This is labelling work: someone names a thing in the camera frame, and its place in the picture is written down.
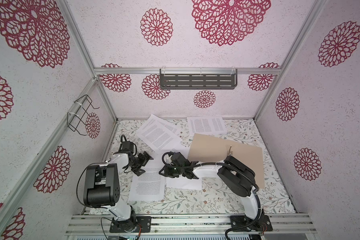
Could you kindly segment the beige paper folder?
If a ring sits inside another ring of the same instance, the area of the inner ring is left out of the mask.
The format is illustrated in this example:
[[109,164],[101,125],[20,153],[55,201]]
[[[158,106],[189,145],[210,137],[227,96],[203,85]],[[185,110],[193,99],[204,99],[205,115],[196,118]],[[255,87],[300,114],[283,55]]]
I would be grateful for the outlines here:
[[256,184],[259,188],[264,189],[265,176],[261,147],[195,134],[190,145],[188,160],[203,163],[223,161],[227,157],[230,146],[232,146],[232,156],[254,171]]

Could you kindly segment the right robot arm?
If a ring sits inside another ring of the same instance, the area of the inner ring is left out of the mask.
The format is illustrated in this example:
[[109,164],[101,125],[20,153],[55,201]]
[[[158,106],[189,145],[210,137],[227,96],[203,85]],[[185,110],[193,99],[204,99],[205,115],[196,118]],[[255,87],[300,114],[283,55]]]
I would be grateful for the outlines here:
[[162,155],[163,168],[159,174],[166,178],[184,177],[189,180],[220,178],[225,185],[240,197],[244,214],[251,223],[256,223],[262,214],[261,203],[255,182],[255,172],[232,155],[219,162],[191,162],[180,152]]

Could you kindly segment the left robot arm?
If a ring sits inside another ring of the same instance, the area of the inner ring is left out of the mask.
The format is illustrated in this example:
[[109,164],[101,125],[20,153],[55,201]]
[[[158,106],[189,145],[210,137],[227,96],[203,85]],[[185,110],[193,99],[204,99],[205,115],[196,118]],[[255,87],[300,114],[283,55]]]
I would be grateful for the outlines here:
[[134,156],[132,153],[117,152],[104,163],[94,163],[86,167],[83,190],[85,207],[105,209],[113,216],[112,223],[126,232],[138,226],[135,210],[121,198],[119,173],[131,168],[136,176],[145,173],[142,167],[154,158],[147,152]]

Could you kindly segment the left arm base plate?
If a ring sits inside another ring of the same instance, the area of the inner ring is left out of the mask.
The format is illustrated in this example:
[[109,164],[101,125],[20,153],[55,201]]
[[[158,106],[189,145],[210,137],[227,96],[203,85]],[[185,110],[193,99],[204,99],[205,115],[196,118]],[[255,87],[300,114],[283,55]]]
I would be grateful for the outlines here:
[[120,221],[112,218],[110,233],[149,233],[151,231],[151,216],[132,216],[128,220]]

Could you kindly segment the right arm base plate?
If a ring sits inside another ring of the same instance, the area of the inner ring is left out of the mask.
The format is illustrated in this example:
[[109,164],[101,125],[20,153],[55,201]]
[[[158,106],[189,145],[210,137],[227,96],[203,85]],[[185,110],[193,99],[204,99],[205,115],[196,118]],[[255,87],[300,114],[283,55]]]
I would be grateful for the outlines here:
[[264,210],[261,211],[258,220],[252,220],[245,215],[231,216],[231,227],[234,232],[271,232],[273,227],[268,215],[265,215]]

